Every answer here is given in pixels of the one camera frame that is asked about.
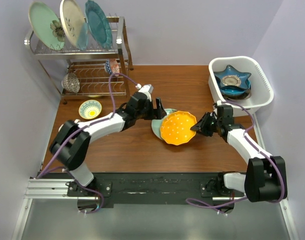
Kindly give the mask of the white plate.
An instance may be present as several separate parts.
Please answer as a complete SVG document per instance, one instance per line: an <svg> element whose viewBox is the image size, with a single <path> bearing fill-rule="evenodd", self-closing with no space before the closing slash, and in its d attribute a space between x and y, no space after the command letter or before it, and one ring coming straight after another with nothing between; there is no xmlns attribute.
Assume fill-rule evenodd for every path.
<svg viewBox="0 0 305 240"><path fill-rule="evenodd" d="M174 108L166 108L165 109L165 112L166 112L166 115L169 115L171 113L175 113L177 112L176 109ZM160 127L163 123L163 120L164 119L154 119L151 121L151 129L152 129L152 132L154 133L154 135L163 141L163 138L161 137L161 131L160 131Z"/></svg>

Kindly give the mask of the orange dotted plate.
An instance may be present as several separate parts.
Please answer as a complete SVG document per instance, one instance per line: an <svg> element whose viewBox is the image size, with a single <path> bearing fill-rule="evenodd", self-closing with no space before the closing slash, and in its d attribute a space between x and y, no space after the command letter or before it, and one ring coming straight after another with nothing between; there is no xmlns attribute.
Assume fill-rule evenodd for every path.
<svg viewBox="0 0 305 240"><path fill-rule="evenodd" d="M196 135L196 132L191 130L196 123L196 117L187 111L170 113L161 123L160 136L169 145L186 144Z"/></svg>

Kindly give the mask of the bright blue dotted plate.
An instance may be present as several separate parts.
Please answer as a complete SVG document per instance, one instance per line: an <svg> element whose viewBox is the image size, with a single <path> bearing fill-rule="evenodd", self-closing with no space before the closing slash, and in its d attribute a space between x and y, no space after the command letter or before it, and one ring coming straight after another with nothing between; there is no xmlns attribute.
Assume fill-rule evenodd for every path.
<svg viewBox="0 0 305 240"><path fill-rule="evenodd" d="M233 86L233 85L224 85L224 86L219 85L218 87L221 94L227 96L239 96L252 89L251 86L248 86L247 88L240 88L239 86Z"/></svg>

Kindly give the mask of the clear glass plate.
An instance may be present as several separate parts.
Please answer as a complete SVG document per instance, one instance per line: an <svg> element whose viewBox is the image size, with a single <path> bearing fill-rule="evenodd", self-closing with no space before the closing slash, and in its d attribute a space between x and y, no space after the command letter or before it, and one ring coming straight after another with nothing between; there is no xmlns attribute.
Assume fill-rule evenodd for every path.
<svg viewBox="0 0 305 240"><path fill-rule="evenodd" d="M221 79L221 83L224 86L239 87L241 85L242 81L237 75L226 75Z"/></svg>

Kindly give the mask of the dark blue scalloped plate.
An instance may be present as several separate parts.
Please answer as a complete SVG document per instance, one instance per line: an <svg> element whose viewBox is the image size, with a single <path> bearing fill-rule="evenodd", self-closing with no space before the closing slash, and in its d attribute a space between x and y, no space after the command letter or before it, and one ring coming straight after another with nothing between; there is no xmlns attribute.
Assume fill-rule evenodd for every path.
<svg viewBox="0 0 305 240"><path fill-rule="evenodd" d="M243 90L249 89L249 78L252 76L250 72L242 72L228 64L222 71L213 72L216 80L219 81L221 88L237 87Z"/></svg>

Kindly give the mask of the black rimmed cream plate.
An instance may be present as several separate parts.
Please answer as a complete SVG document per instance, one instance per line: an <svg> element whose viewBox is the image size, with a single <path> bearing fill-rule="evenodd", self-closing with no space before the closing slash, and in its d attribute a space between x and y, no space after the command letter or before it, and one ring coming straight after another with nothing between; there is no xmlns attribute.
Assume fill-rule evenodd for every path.
<svg viewBox="0 0 305 240"><path fill-rule="evenodd" d="M240 95L227 95L227 94L222 94L223 98L226 100L230 100L230 101L237 101L237 100L246 100L249 99L251 97L252 93L250 90L247 90L245 92L243 92Z"/></svg>

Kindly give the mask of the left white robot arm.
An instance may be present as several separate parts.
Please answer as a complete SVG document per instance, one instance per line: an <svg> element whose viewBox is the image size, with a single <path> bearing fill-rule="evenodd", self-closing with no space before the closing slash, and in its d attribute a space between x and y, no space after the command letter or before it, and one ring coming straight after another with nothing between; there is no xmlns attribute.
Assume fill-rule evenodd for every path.
<svg viewBox="0 0 305 240"><path fill-rule="evenodd" d="M137 91L128 102L104 117L79 123L68 120L63 124L49 151L79 182L78 190L84 196L96 191L95 177L85 162L89 146L102 137L131 128L137 120L161 120L167 113L161 99L157 97L155 101L156 108L147 93Z"/></svg>

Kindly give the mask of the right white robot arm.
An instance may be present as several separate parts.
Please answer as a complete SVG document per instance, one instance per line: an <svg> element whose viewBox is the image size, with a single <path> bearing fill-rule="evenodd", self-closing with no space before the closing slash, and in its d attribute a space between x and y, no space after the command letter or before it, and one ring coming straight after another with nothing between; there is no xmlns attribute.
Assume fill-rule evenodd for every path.
<svg viewBox="0 0 305 240"><path fill-rule="evenodd" d="M216 178L215 191L225 197L233 190L244 193L250 202L279 203L288 196L286 162L258 145L249 135L249 128L235 123L232 101L214 104L190 129L211 137L218 134L245 160L245 173L222 172Z"/></svg>

